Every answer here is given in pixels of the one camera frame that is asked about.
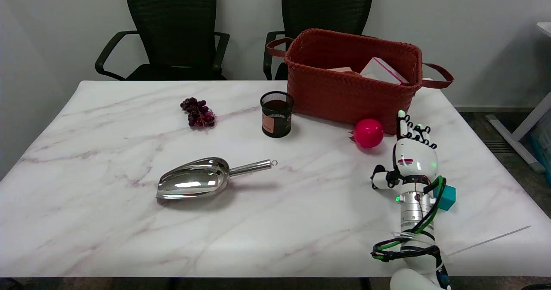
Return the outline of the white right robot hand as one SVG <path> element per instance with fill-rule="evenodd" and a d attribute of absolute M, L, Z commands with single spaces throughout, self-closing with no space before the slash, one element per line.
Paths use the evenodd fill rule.
<path fill-rule="evenodd" d="M 437 144 L 430 139 L 431 127 L 413 124 L 404 110 L 397 112 L 397 141 L 392 147 L 392 169 L 377 165 L 371 176 L 374 190 L 405 186 L 427 194 L 438 186 Z"/>

